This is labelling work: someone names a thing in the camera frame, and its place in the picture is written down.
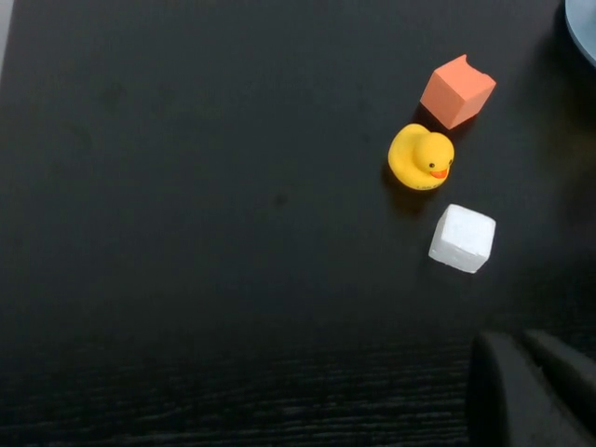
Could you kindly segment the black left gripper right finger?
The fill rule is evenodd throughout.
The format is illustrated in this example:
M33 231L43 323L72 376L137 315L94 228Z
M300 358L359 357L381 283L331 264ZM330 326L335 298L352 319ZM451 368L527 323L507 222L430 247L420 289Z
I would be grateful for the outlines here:
M572 414L594 429L595 361L544 331L525 332L522 343Z

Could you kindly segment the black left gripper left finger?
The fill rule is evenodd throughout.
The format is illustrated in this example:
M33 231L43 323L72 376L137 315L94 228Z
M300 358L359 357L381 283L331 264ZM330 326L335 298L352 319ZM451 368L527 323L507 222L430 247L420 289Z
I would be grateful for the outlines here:
M587 429L558 397L522 343L501 332L478 334L468 375L472 446L593 446Z

